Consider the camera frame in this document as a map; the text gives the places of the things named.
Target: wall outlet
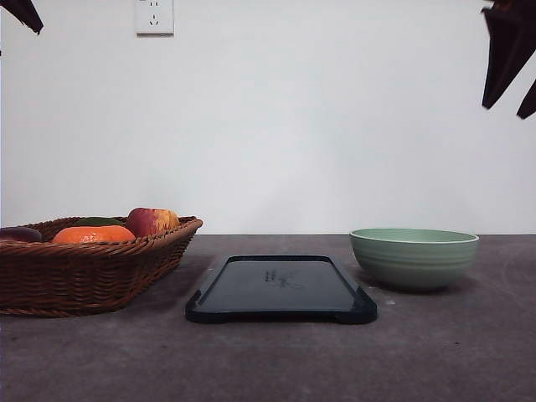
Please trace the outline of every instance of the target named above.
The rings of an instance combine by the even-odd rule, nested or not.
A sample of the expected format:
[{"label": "wall outlet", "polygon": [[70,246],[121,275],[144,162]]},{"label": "wall outlet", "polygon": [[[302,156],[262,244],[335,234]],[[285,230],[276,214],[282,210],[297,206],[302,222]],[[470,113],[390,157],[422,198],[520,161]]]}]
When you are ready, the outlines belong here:
[{"label": "wall outlet", "polygon": [[136,34],[171,36],[175,33],[173,0],[134,0]]}]

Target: mandarin orange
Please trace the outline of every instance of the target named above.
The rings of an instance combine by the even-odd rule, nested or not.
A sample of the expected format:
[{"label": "mandarin orange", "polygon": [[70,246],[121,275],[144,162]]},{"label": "mandarin orange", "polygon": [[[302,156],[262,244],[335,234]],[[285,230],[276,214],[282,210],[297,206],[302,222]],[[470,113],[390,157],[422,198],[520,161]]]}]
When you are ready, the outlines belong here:
[{"label": "mandarin orange", "polygon": [[62,229],[52,243],[95,243],[99,241],[128,241],[136,236],[123,226],[76,226]]}]

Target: apple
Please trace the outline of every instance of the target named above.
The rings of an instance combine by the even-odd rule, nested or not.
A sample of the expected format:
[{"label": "apple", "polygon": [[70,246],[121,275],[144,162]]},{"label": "apple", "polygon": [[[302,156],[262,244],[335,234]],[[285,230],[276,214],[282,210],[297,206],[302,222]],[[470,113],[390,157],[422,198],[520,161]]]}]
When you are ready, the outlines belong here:
[{"label": "apple", "polygon": [[156,235],[179,226],[178,216],[169,209],[136,208],[126,218],[126,228],[136,237]]},{"label": "apple", "polygon": [[41,235],[41,232],[36,229],[17,226],[12,228],[1,228],[0,241],[26,241],[28,243],[42,242],[43,236]]}]

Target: table surface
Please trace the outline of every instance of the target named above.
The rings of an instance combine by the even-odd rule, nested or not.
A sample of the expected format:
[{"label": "table surface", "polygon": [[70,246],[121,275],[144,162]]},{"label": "table surface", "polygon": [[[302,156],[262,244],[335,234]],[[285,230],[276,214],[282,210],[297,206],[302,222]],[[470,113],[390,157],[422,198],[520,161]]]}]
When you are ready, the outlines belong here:
[{"label": "table surface", "polygon": [[[186,301],[225,255],[333,255],[377,302],[366,325],[197,324]],[[196,235],[173,273],[90,317],[0,317],[5,401],[536,400],[536,236],[481,237],[443,291],[383,288],[346,235]]]}]

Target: ceramic bowl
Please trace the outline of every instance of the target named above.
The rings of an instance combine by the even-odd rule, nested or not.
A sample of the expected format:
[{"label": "ceramic bowl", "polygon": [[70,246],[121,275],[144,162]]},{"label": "ceramic bowl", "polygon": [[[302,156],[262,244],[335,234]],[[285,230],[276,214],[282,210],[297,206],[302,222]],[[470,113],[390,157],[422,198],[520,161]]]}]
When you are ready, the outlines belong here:
[{"label": "ceramic bowl", "polygon": [[447,286],[472,265],[478,236],[428,229],[360,229],[350,233],[358,263],[376,280],[407,290]]}]

